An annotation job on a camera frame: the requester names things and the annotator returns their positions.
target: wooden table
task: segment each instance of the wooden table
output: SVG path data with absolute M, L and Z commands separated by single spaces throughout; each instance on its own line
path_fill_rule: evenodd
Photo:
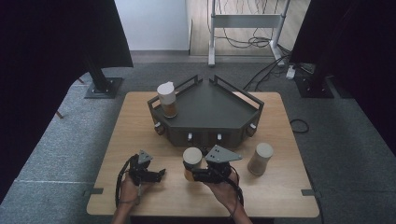
M 244 159 L 231 162 L 241 176 L 247 214 L 250 217 L 317 217 L 315 198 L 302 194 L 302 189 L 311 189 L 311 186 L 280 95 L 276 92 L 251 94 L 265 103 L 258 131 L 233 150 Z M 148 169 L 158 172 L 166 168 L 166 174 L 161 183 L 143 195 L 141 204 L 133 209 L 133 216 L 227 217 L 228 211 L 207 186 L 184 178 L 182 154 L 186 147 L 173 147 L 164 136 L 155 133 L 147 105 L 155 95 L 156 92 L 126 95 L 94 185 L 95 189 L 103 189 L 103 193 L 91 195 L 88 213 L 113 215 L 117 175 L 131 156 L 144 149 L 154 158 Z M 274 156 L 265 174 L 257 177 L 248 171 L 247 164 L 260 142 L 270 144 Z

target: black panel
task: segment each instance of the black panel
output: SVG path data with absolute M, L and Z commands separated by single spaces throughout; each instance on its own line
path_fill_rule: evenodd
M 0 52 L 2 201 L 69 87 L 87 72 L 83 54 L 100 68 L 133 65 L 112 0 L 2 1 Z

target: metal rack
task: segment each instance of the metal rack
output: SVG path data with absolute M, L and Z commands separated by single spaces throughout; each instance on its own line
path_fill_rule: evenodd
M 280 59 L 281 51 L 277 46 L 283 23 L 286 19 L 290 0 L 287 0 L 281 14 L 264 15 L 216 15 L 216 0 L 212 0 L 211 30 L 209 42 L 209 66 L 215 66 L 215 28 L 277 28 L 274 38 L 270 41 L 271 51 L 276 60 Z M 278 66 L 284 66 L 281 60 Z

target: wall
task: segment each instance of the wall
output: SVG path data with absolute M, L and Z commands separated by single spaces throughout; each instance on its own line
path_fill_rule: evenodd
M 186 0 L 115 0 L 129 50 L 188 50 Z

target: tray handle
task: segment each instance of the tray handle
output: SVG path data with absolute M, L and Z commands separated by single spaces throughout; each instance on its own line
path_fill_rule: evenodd
M 214 84 L 214 85 L 219 85 L 219 86 L 221 87 L 221 85 L 219 84 L 219 80 L 220 80 L 221 82 L 227 84 L 229 87 L 233 88 L 234 90 L 236 90 L 236 91 L 242 93 L 243 95 L 245 95 L 245 96 L 246 96 L 247 98 L 249 98 L 250 100 L 252 100 L 254 103 L 256 103 L 256 104 L 259 106 L 258 110 L 259 110 L 260 112 L 262 112 L 262 109 L 264 108 L 264 102 L 263 102 L 263 101 L 259 100 L 257 97 L 255 97 L 254 95 L 248 93 L 247 91 L 244 91 L 244 90 L 242 90 L 242 89 L 239 89 L 239 88 L 233 86 L 231 83 L 227 82 L 226 80 L 224 80 L 224 79 L 222 79 L 221 77 L 218 77 L 218 76 L 216 76 L 216 75 L 214 76 L 213 84 Z

